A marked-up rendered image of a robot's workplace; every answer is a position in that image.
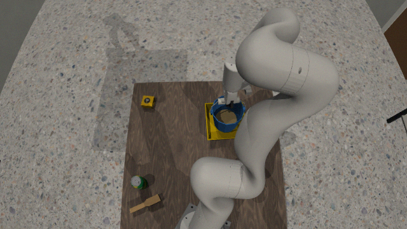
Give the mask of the green drink can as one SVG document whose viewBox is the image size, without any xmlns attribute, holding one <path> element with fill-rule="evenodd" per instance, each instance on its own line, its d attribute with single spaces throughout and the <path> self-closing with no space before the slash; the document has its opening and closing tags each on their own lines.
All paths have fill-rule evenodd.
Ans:
<svg viewBox="0 0 407 229">
<path fill-rule="evenodd" d="M 131 184 L 133 185 L 134 188 L 138 188 L 138 189 L 145 189 L 148 185 L 148 182 L 146 179 L 144 179 L 141 176 L 134 176 L 131 179 Z"/>
</svg>

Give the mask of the blue bucket with handle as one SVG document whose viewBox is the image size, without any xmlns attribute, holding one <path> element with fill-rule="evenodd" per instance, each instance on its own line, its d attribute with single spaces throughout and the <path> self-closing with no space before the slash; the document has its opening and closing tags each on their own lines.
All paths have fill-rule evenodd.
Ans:
<svg viewBox="0 0 407 229">
<path fill-rule="evenodd" d="M 236 103 L 233 103 L 233 109 L 230 109 L 230 107 L 226 107 L 223 95 L 216 99 L 209 111 L 210 115 L 213 115 L 215 127 L 221 132 L 231 132 L 240 122 L 246 110 L 245 103 L 244 106 L 243 103 L 237 97 Z"/>
</svg>

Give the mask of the olive-yellow shallow tray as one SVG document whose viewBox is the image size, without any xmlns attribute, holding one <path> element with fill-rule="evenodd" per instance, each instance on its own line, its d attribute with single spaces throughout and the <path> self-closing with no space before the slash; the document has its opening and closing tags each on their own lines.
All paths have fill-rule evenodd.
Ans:
<svg viewBox="0 0 407 229">
<path fill-rule="evenodd" d="M 234 139 L 237 132 L 238 126 L 231 132 L 221 132 L 214 125 L 213 115 L 210 115 L 209 111 L 213 103 L 205 103 L 205 116 L 206 116 L 206 126 L 207 126 L 207 140 L 216 140 L 216 139 Z"/>
</svg>

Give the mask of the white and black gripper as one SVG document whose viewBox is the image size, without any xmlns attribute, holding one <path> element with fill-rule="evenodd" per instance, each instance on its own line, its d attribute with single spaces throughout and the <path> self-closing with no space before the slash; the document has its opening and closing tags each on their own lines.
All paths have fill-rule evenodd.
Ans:
<svg viewBox="0 0 407 229">
<path fill-rule="evenodd" d="M 223 87 L 223 94 L 224 94 L 224 101 L 225 101 L 226 107 L 230 107 L 230 109 L 233 109 L 233 103 L 235 104 L 237 101 L 238 91 L 229 92 L 229 91 L 225 90 Z"/>
</svg>

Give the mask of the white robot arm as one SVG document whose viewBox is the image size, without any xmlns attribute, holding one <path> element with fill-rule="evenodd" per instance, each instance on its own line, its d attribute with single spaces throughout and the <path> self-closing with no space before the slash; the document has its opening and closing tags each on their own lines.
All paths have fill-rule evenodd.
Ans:
<svg viewBox="0 0 407 229">
<path fill-rule="evenodd" d="M 223 87 L 229 92 L 251 84 L 279 94 L 251 106 L 237 129 L 234 148 L 239 160 L 206 156 L 190 172 L 200 200 L 180 229 L 224 229 L 233 198 L 257 197 L 265 187 L 265 161 L 289 127 L 318 113 L 335 97 L 340 84 L 336 66 L 326 57 L 293 45 L 300 33 L 289 8 L 270 10 L 224 61 Z M 225 198 L 224 198 L 225 197 Z"/>
</svg>

